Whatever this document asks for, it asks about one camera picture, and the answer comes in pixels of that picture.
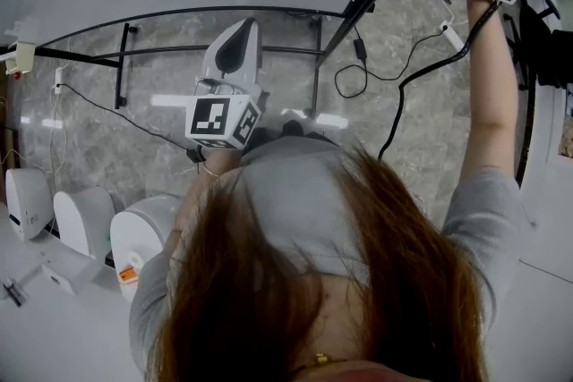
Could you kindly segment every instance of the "wrist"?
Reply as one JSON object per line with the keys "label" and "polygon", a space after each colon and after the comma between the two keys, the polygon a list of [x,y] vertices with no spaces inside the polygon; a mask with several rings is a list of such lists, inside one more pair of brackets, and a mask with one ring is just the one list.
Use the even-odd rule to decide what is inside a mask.
{"label": "wrist", "polygon": [[215,149],[211,151],[205,161],[205,166],[217,175],[232,171],[241,165],[241,150]]}
{"label": "wrist", "polygon": [[479,20],[492,4],[492,0],[466,0],[467,18],[470,23]]}

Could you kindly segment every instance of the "black table frame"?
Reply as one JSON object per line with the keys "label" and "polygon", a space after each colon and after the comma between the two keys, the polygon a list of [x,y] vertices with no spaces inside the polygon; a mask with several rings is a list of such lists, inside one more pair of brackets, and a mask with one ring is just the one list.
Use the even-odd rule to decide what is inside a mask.
{"label": "black table frame", "polygon": [[[204,51],[209,45],[190,45],[190,46],[180,46],[180,47],[155,47],[155,48],[145,48],[145,49],[134,49],[126,50],[125,45],[127,43],[128,34],[136,32],[137,28],[130,25],[128,21],[135,21],[144,18],[150,18],[155,16],[162,16],[168,14],[178,14],[178,13],[200,13],[200,12],[215,12],[224,10],[260,10],[260,11],[279,11],[279,12],[289,12],[301,15],[308,15],[312,17],[312,26],[316,30],[316,44],[314,48],[295,48],[295,47],[270,47],[262,46],[262,50],[265,52],[278,52],[278,53],[295,53],[302,55],[313,55],[315,56],[315,69],[314,69],[314,81],[312,85],[312,105],[307,110],[307,114],[313,119],[316,115],[316,106],[318,98],[318,84],[319,84],[319,72],[322,63],[330,56],[332,51],[344,40],[346,35],[352,30],[352,28],[358,23],[358,21],[367,13],[374,5],[376,0],[350,0],[346,9],[343,13],[333,13],[324,12],[320,10],[305,10],[300,8],[284,8],[284,7],[268,7],[268,6],[220,6],[220,7],[205,7],[205,8],[187,8],[181,10],[172,10],[168,12],[159,13],[149,13],[141,14],[137,16],[132,16],[130,18],[123,18],[121,20],[110,21],[97,26],[93,26],[84,30],[78,30],[76,32],[64,35],[60,38],[55,38],[48,41],[36,48],[37,56],[52,57],[57,59],[64,59],[68,61],[76,61],[81,63],[104,65],[106,67],[112,67],[117,69],[117,75],[115,79],[115,100],[114,108],[118,109],[120,106],[125,106],[127,100],[121,95],[122,86],[122,75],[124,69],[124,58],[131,55],[146,55],[155,53],[166,53],[166,52],[181,52],[181,51]],[[342,18],[343,21],[330,39],[329,43],[322,49],[322,17],[323,16],[333,16]],[[89,30],[95,30],[103,28],[106,26],[114,25],[124,22],[124,31],[122,34],[121,45],[117,52],[108,53],[105,55],[83,55],[80,53],[72,53],[69,51],[58,50],[48,47],[56,43],[57,41],[69,38]],[[0,54],[9,51],[8,47],[0,47]]]}

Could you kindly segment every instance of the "bracelet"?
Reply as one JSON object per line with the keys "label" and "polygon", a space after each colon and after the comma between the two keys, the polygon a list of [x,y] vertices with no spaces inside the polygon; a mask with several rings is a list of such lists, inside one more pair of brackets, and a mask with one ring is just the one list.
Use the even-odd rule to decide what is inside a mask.
{"label": "bracelet", "polygon": [[207,174],[209,174],[209,175],[211,175],[211,176],[213,176],[213,177],[215,177],[215,178],[219,178],[219,177],[220,177],[219,174],[215,174],[212,170],[210,170],[210,169],[205,165],[205,163],[203,163],[203,170],[204,170]]}

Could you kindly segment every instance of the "gray sleeve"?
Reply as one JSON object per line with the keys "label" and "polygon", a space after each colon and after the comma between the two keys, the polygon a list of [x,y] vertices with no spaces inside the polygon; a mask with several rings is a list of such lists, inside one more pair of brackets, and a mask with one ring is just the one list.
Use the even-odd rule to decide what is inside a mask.
{"label": "gray sleeve", "polygon": [[141,372],[167,308],[169,257],[163,252],[150,259],[139,274],[137,292],[129,313],[129,341],[135,364]]}
{"label": "gray sleeve", "polygon": [[486,167],[460,183],[443,233],[467,254],[475,270],[487,332],[534,234],[516,181],[499,168]]}

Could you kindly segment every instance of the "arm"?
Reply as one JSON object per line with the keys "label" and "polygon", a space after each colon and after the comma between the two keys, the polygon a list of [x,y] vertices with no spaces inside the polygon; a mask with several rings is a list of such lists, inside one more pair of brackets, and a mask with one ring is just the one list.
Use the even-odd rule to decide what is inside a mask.
{"label": "arm", "polygon": [[[222,175],[239,166],[241,153],[215,150],[209,155],[205,165],[215,174]],[[169,293],[167,288],[169,260],[179,243],[182,231],[191,222],[192,212],[199,196],[215,180],[217,177],[204,170],[201,171],[177,212],[175,227],[167,238],[163,250],[148,261],[140,272],[137,292],[130,310],[129,334],[133,360],[142,372],[147,367],[151,346],[155,342],[165,314],[168,313],[165,299]]]}
{"label": "arm", "polygon": [[[211,172],[222,175],[236,169],[240,165],[241,154],[242,152],[237,150],[216,149],[209,154],[207,161],[205,161],[205,166],[208,167]],[[175,226],[163,247],[163,253],[167,257],[171,257],[179,243],[182,231],[190,224],[192,213],[197,205],[197,198],[201,196],[215,180],[217,180],[217,177],[203,169],[197,179],[193,181],[192,187],[187,192],[181,207],[177,211]]]}
{"label": "arm", "polygon": [[[488,0],[467,0],[470,28],[488,6]],[[470,56],[472,122],[460,181],[486,166],[513,176],[517,79],[498,13],[477,35]]]}

